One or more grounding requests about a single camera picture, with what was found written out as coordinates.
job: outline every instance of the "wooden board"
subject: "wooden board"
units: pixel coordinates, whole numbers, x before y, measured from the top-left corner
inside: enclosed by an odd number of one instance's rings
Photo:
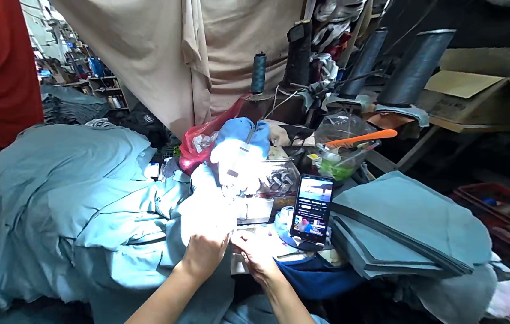
[[[510,131],[510,124],[459,124],[446,119],[431,116],[431,124],[456,133],[494,133],[497,131]]]

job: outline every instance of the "orange handle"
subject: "orange handle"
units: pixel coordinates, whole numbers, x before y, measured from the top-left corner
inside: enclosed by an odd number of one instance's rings
[[[377,140],[379,138],[389,138],[397,136],[397,131],[395,129],[383,129],[380,131],[375,131],[374,133],[369,133],[366,135],[355,136],[351,138],[338,139],[336,141],[327,142],[326,145],[330,148],[337,148],[340,146],[351,146],[352,144],[359,141],[366,140]]]

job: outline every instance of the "phone stand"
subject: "phone stand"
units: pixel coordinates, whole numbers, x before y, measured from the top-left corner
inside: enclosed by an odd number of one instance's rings
[[[325,247],[323,243],[305,241],[298,236],[291,236],[288,230],[278,231],[277,234],[279,234],[279,238],[288,246],[292,246],[302,251],[317,252],[323,250]]]

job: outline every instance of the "video on screen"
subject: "video on screen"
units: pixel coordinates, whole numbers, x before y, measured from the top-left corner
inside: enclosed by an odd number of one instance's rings
[[[325,223],[320,220],[295,216],[294,230],[313,235],[325,235]]]
[[[331,201],[332,190],[333,183],[331,181],[304,178],[301,181],[299,196],[329,203]]]

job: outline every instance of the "pink fuzzy fabric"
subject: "pink fuzzy fabric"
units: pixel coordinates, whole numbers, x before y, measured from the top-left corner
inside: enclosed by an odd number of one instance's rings
[[[497,283],[487,313],[495,318],[510,316],[510,280]]]

